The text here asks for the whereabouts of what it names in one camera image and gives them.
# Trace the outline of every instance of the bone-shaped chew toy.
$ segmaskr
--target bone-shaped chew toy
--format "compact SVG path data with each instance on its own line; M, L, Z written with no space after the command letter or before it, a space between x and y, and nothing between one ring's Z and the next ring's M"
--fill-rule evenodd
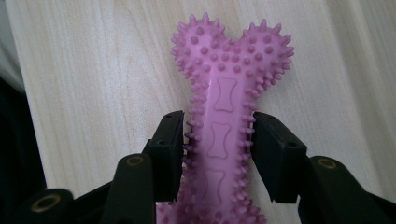
M206 13L177 29L172 54L191 81L194 107L178 200L158 204L157 223L265 223L245 191L251 114L262 91L290 69L290 35L262 20L233 42Z

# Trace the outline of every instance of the wooden table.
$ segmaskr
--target wooden table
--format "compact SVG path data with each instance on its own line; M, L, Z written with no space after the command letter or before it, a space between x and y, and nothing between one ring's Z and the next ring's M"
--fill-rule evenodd
M295 56L259 110L396 202L396 2L7 1L50 188L75 197L140 152L162 115L191 105L170 48L179 21L205 11L234 39L251 21L282 22ZM253 168L248 187L270 223L296 205L270 203Z

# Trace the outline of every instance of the wood grain surface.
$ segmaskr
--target wood grain surface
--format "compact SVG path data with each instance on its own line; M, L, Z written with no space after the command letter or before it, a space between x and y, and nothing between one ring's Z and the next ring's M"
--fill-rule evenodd
M292 67L259 111L290 127L309 156L339 160L396 202L395 1L24 0L7 9L50 188L77 197L106 183L164 114L191 106L170 38L207 11L234 39L251 21L282 23ZM297 206L270 203L252 170L248 190L269 222L298 223Z

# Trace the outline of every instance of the embossed pattern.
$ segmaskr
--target embossed pattern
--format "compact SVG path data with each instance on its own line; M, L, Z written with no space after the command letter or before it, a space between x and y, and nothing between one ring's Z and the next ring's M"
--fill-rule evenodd
M290 35L263 20L233 42L207 14L201 20L191 15L177 29L172 54L191 81L194 107L178 201L159 203L157 222L265 223L245 191L251 113L260 94L290 69Z

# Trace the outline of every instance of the screw hole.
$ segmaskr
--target screw hole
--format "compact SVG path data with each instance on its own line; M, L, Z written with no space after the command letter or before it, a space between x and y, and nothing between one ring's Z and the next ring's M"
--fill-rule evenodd
M326 167L327 169L333 170L333 169L337 168L337 164L334 161L331 161L331 160L328 160L325 158L319 159L318 164L323 167Z
M136 166L138 164L140 164L143 161L143 158L139 157L139 156L132 156L130 158L128 158L128 160L126 160L126 163L130 166Z
M61 195L55 193L50 194L35 201L32 204L32 207L30 207L30 209L36 213L45 212L47 210L50 210L60 201L61 201Z

